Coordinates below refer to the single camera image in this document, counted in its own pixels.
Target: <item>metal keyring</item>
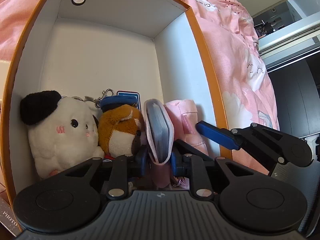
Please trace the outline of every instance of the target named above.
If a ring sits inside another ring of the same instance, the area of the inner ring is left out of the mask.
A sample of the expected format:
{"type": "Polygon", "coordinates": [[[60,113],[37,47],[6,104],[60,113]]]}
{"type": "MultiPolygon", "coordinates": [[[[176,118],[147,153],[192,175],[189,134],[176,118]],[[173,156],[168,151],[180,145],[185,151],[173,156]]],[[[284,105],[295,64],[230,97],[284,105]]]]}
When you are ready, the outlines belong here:
{"type": "Polygon", "coordinates": [[[172,181],[172,182],[174,182],[174,184],[171,183],[171,186],[172,186],[172,187],[177,187],[177,186],[179,186],[179,185],[181,184],[181,182],[182,182],[182,179],[181,179],[181,178],[177,178],[177,177],[174,177],[174,179],[176,179],[177,182],[176,182],[176,181],[172,181]]]}
{"type": "Polygon", "coordinates": [[[73,99],[75,99],[75,100],[79,100],[79,101],[83,101],[84,102],[84,100],[82,99],[82,98],[80,98],[80,97],[72,97],[73,99]]]}
{"type": "Polygon", "coordinates": [[[111,96],[114,96],[114,95],[115,95],[115,93],[113,92],[113,90],[112,90],[111,88],[108,88],[106,91],[104,91],[104,90],[102,91],[102,94],[103,94],[102,98],[111,97],[111,96],[108,96],[108,95],[107,95],[108,92],[111,92],[111,93],[112,93],[111,96]]]}
{"type": "Polygon", "coordinates": [[[89,101],[89,102],[97,102],[98,100],[97,99],[95,99],[95,98],[92,98],[92,97],[87,97],[87,96],[85,96],[84,97],[84,101],[89,101]]]}

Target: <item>pink tag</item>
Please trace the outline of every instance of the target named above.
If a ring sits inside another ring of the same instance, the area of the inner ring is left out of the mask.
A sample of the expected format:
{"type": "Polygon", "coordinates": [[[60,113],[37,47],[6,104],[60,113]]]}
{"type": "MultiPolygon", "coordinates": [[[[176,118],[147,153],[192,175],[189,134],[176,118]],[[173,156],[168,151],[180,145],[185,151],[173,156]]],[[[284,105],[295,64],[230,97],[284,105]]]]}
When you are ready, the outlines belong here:
{"type": "Polygon", "coordinates": [[[182,126],[185,134],[195,134],[195,128],[190,123],[188,117],[184,114],[181,115],[182,126]]]}
{"type": "Polygon", "coordinates": [[[57,133],[64,133],[64,126],[57,126],[57,133]]]}

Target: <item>metal clasp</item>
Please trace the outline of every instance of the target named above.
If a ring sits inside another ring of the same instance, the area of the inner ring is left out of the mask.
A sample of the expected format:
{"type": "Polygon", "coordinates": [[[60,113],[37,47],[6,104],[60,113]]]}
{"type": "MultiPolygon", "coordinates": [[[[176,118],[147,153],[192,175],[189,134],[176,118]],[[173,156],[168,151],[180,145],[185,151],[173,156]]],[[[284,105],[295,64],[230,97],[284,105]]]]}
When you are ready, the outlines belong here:
{"type": "Polygon", "coordinates": [[[108,88],[107,90],[103,90],[102,91],[102,97],[99,97],[97,99],[95,98],[92,98],[92,97],[87,97],[85,96],[84,97],[84,101],[90,101],[90,102],[94,102],[94,105],[96,106],[96,108],[100,108],[100,101],[105,98],[105,97],[111,97],[111,96],[108,96],[108,92],[111,92],[111,96],[114,96],[114,92],[111,88],[108,88]]]}

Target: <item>pink blanket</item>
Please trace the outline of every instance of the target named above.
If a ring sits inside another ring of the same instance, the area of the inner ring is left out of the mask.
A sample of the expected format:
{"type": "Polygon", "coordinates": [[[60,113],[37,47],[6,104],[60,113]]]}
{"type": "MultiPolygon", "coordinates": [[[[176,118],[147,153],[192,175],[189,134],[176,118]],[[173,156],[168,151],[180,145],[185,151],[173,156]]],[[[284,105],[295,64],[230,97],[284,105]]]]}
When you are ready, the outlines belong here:
{"type": "MultiPolygon", "coordinates": [[[[278,129],[271,81],[257,51],[253,20],[236,0],[183,0],[199,22],[218,76],[229,129],[252,122],[278,129]]],[[[38,0],[0,0],[0,59],[11,60],[21,31],[38,0]]],[[[267,171],[244,151],[233,159],[267,171]]]]}

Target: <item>round pad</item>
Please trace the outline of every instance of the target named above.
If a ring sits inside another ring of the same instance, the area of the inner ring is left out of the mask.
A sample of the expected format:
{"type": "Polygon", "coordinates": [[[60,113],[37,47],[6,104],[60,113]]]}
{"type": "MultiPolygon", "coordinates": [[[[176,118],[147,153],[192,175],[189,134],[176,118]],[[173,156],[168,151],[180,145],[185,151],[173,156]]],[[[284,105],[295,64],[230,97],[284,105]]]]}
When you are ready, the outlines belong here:
{"type": "Polygon", "coordinates": [[[65,190],[51,189],[40,193],[36,202],[44,210],[60,210],[73,202],[73,195],[65,190]]]}
{"type": "Polygon", "coordinates": [[[298,167],[310,165],[312,161],[310,147],[303,140],[295,140],[295,144],[292,144],[289,140],[291,138],[290,135],[285,141],[281,142],[285,160],[298,167]]]}
{"type": "Polygon", "coordinates": [[[53,176],[22,190],[13,209],[19,223],[33,231],[62,233],[90,222],[100,195],[83,178],[53,176]]]}
{"type": "Polygon", "coordinates": [[[307,210],[295,187],[265,175],[237,177],[221,193],[219,206],[236,225],[252,232],[275,233],[296,229],[307,210]]]}

